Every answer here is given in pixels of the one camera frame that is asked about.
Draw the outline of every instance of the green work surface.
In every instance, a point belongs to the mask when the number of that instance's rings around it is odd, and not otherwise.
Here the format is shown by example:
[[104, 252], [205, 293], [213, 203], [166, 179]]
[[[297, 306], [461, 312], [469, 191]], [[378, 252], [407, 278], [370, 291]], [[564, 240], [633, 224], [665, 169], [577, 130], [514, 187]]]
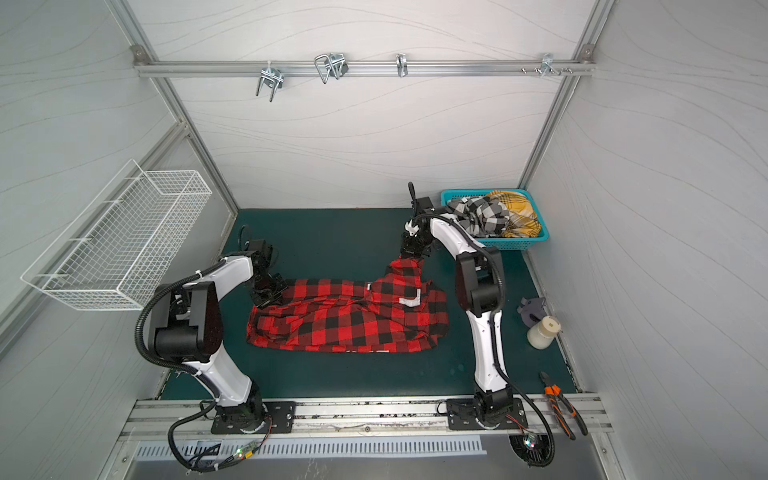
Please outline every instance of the green work surface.
[[[237, 233], [247, 224], [253, 238], [279, 250], [273, 272], [284, 278], [373, 281], [384, 275], [400, 250], [410, 209], [241, 210], [224, 252], [237, 250]], [[517, 313], [522, 297], [536, 297], [518, 251], [502, 252], [507, 301], [502, 342], [507, 373], [527, 393], [544, 392], [539, 371], [564, 392], [575, 392], [557, 344], [536, 350], [525, 338]], [[454, 260], [441, 248], [424, 262], [423, 278], [448, 294], [449, 332], [435, 349], [419, 353], [315, 353], [265, 349], [246, 342], [253, 308], [245, 286], [221, 300], [224, 345], [234, 362], [261, 388], [264, 398], [460, 395], [474, 393], [472, 331], [455, 299]], [[189, 375], [172, 375], [162, 398], [205, 399]]]

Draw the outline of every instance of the white bottle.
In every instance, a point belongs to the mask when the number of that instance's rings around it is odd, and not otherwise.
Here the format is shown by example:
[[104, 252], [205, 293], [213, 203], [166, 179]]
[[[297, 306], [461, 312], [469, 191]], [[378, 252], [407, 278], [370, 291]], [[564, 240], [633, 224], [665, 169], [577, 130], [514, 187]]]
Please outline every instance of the white bottle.
[[546, 316], [528, 331], [528, 342], [535, 349], [543, 350], [554, 340], [560, 331], [560, 322], [553, 316]]

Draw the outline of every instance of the pliers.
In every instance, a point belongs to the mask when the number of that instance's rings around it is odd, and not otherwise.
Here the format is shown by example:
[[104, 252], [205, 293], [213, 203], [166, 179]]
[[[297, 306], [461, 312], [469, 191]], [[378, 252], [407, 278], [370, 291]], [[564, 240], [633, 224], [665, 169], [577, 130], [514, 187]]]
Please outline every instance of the pliers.
[[568, 411], [571, 413], [571, 416], [576, 419], [576, 423], [578, 424], [579, 430], [581, 430], [581, 434], [587, 435], [589, 433], [587, 431], [587, 424], [584, 423], [584, 419], [581, 417], [581, 414], [563, 396], [562, 391], [560, 390], [560, 387], [552, 383], [552, 381], [549, 379], [549, 375], [547, 375], [545, 372], [539, 372], [538, 378], [540, 378], [541, 381], [544, 382], [544, 384], [546, 385], [544, 388], [544, 393], [547, 396], [547, 399], [549, 400], [549, 405], [552, 407], [552, 412], [554, 413], [554, 417], [558, 420], [560, 427], [563, 428], [565, 435], [568, 435], [568, 438], [570, 438], [571, 440], [576, 439], [576, 435], [574, 435], [574, 433], [571, 431], [571, 428], [568, 427], [568, 424], [565, 422], [565, 418], [563, 417], [563, 413], [560, 411], [560, 408], [558, 407], [558, 400], [563, 402], [563, 405], [565, 405], [565, 408], [568, 409]]

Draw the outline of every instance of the white wire basket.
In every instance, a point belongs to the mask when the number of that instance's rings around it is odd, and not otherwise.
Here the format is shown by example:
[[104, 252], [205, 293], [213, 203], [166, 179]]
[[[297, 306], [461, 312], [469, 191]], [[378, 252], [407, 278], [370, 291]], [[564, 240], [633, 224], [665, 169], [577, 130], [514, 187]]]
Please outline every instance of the white wire basket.
[[[94, 199], [22, 274], [24, 282], [76, 310], [144, 307], [211, 192], [195, 170], [138, 167], [138, 174], [121, 180], [127, 186], [119, 195]], [[94, 204], [104, 208], [87, 222], [83, 217], [93, 215]], [[63, 249], [62, 237], [68, 239]], [[56, 246], [59, 254], [51, 255]]]

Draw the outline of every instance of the teal plastic basket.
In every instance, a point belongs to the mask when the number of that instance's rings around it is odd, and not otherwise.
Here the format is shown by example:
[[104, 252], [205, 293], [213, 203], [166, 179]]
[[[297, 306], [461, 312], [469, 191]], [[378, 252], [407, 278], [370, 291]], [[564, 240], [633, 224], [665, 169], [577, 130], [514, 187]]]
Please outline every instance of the teal plastic basket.
[[[487, 247], [496, 247], [499, 250], [525, 250], [534, 243], [543, 242], [549, 238], [549, 231], [547, 225], [544, 223], [544, 218], [541, 217], [541, 213], [536, 207], [536, 202], [531, 198], [531, 194], [525, 190], [519, 190], [517, 188], [496, 188], [494, 190], [505, 190], [510, 192], [518, 192], [525, 195], [531, 202], [533, 211], [538, 216], [538, 222], [541, 223], [541, 232], [536, 238], [478, 238], [477, 241]], [[482, 197], [483, 195], [490, 194], [493, 190], [446, 190], [440, 194], [440, 203], [446, 205], [449, 200], [455, 200], [464, 197]]]

